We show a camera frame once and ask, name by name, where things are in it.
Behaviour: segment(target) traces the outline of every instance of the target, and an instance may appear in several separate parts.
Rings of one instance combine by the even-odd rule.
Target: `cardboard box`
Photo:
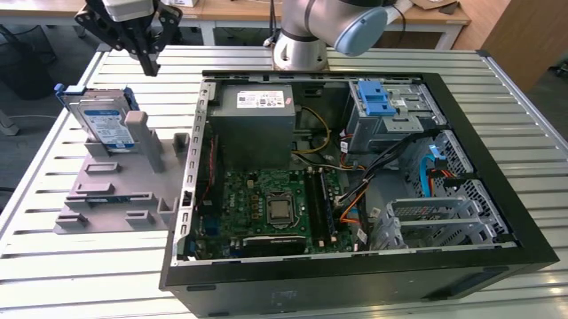
[[[450,3],[457,2],[457,0],[441,0],[438,2],[433,2],[430,0],[410,0],[414,5],[421,7],[424,10],[440,8],[445,5],[449,5]]]
[[[171,5],[179,5],[182,7],[195,7],[199,0],[170,0]]]

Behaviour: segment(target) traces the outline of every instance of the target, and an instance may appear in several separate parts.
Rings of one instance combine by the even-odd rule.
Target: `cardboard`
[[[432,2],[430,0],[410,0],[414,5],[421,7],[424,10],[440,8],[450,3],[457,2],[457,0],[441,0],[440,2]]]

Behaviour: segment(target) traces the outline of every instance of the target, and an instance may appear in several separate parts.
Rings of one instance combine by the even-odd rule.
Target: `open computer tower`
[[[440,75],[203,79],[160,278],[195,316],[461,298],[557,261]]]

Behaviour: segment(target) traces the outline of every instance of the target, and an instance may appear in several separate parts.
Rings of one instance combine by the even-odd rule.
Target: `wooden table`
[[[0,24],[75,25],[72,17],[83,6],[84,0],[3,0]],[[278,20],[282,16],[279,7],[277,5]],[[202,29],[204,45],[215,45],[215,27],[269,26],[269,3],[259,0],[200,0],[196,7],[182,7],[182,11],[180,26]],[[461,28],[470,22],[461,9],[453,15],[445,15],[436,9],[425,11],[414,6],[405,17],[408,32],[442,33],[436,49],[452,49]],[[401,23],[401,19],[396,20],[386,31],[400,31]]]

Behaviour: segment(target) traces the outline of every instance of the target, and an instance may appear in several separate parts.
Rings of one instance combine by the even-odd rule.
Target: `ram slot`
[[[311,241],[323,247],[331,241],[326,218],[326,190],[322,184],[321,172],[305,171],[303,184],[306,192],[307,214],[310,216]]]

